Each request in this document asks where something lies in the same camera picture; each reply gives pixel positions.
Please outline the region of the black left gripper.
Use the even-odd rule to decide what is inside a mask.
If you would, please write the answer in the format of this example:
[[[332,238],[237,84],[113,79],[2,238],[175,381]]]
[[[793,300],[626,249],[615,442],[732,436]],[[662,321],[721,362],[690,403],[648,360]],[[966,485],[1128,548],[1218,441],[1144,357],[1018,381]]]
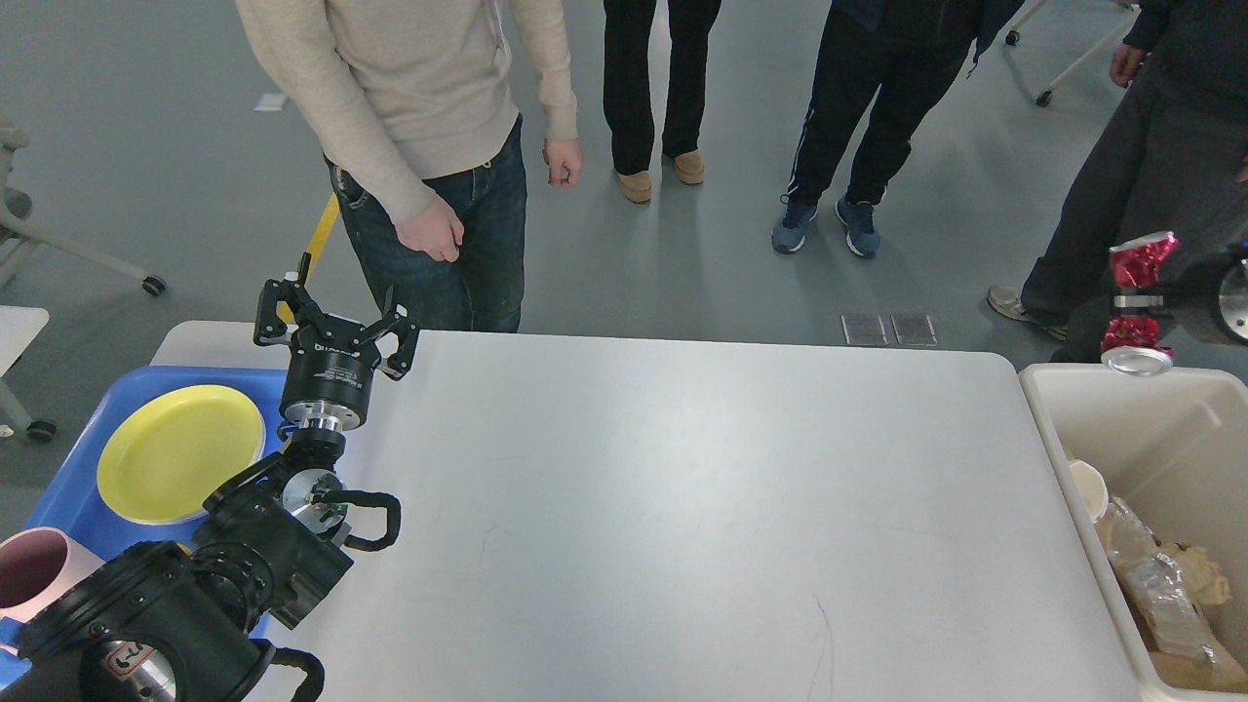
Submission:
[[[347,432],[369,418],[374,368],[396,381],[411,372],[421,329],[396,297],[396,286],[389,286],[379,320],[348,334],[346,349],[314,331],[303,331],[319,330],[329,319],[307,291],[312,257],[302,254],[293,274],[262,286],[253,344],[291,347],[285,395],[278,405],[286,421],[300,428]],[[394,337],[396,349],[382,357],[377,341],[387,336]]]

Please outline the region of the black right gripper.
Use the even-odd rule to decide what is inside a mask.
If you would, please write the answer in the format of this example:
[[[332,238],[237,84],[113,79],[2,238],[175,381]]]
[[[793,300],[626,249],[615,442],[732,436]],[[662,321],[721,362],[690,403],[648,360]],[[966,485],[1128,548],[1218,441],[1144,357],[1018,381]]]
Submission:
[[[1168,314],[1186,334],[1208,345],[1247,345],[1247,249],[1233,244],[1192,262],[1163,294],[1118,292],[1114,314]]]

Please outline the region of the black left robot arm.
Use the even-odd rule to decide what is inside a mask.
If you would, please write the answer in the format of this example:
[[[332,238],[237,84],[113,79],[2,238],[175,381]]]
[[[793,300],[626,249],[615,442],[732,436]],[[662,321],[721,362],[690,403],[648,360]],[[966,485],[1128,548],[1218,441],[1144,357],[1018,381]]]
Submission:
[[[295,628],[352,567],[351,550],[401,537],[401,498],[334,473],[346,433],[369,413],[376,371],[411,371],[418,324],[388,290],[377,324],[326,314],[306,289],[312,254],[265,284],[255,345],[286,345],[285,445],[218,481],[193,548],[142,541],[104,565],[52,528],[2,543],[2,592],[22,595],[15,655],[27,670],[5,701],[242,701],[268,668],[302,672],[295,701],[324,693],[306,650],[255,640],[273,616]]]

